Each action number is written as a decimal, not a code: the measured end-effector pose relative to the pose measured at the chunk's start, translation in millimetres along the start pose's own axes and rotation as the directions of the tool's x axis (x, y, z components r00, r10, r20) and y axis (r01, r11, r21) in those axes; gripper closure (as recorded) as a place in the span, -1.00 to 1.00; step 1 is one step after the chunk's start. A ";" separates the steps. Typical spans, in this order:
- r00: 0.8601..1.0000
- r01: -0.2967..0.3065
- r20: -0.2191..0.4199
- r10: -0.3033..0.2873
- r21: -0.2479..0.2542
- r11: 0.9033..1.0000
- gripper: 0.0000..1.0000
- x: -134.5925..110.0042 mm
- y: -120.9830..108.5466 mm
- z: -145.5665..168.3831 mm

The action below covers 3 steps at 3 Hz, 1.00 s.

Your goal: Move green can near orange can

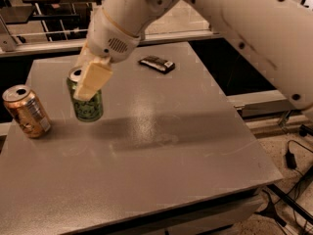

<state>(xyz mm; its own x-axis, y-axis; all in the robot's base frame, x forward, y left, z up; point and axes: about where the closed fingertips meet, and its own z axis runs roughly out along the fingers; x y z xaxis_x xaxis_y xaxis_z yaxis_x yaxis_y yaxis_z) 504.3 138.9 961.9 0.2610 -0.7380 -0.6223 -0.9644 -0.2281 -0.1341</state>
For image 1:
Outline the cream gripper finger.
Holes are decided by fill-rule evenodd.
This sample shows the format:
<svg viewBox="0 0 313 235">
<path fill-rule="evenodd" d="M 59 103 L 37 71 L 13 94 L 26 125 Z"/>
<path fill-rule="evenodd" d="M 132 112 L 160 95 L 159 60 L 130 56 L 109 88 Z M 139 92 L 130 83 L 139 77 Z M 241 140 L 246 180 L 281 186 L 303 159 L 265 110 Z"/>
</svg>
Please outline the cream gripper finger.
<svg viewBox="0 0 313 235">
<path fill-rule="evenodd" d="M 81 51 L 77 57 L 75 65 L 77 67 L 85 68 L 89 62 L 89 48 L 87 42 L 84 42 L 84 45 L 81 48 Z"/>
<path fill-rule="evenodd" d="M 74 98 L 79 101 L 89 101 L 109 81 L 111 76 L 110 58 L 89 59 L 88 65 L 82 69 Z"/>
</svg>

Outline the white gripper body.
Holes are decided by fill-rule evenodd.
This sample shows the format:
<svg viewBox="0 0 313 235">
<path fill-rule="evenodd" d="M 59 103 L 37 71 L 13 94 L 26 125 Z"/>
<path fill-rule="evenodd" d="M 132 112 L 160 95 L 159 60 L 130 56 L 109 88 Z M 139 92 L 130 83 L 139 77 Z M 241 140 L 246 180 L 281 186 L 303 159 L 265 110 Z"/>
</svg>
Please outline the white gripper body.
<svg viewBox="0 0 313 235">
<path fill-rule="evenodd" d="M 105 9 L 99 8 L 91 17 L 87 33 L 90 52 L 112 63 L 126 60 L 140 41 L 141 21 L 137 15 L 122 15 L 115 20 Z"/>
</svg>

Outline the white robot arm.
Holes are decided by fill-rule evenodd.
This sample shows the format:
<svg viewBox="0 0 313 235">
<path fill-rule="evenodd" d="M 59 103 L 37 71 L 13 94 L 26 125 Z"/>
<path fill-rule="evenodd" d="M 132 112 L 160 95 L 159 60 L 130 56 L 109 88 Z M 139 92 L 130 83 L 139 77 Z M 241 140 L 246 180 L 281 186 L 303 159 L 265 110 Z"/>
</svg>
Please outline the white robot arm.
<svg viewBox="0 0 313 235">
<path fill-rule="evenodd" d="M 142 32 L 180 0 L 104 0 L 77 59 L 74 96 L 88 101 L 126 60 Z M 292 0 L 183 0 L 290 103 L 313 119 L 313 14 Z"/>
</svg>

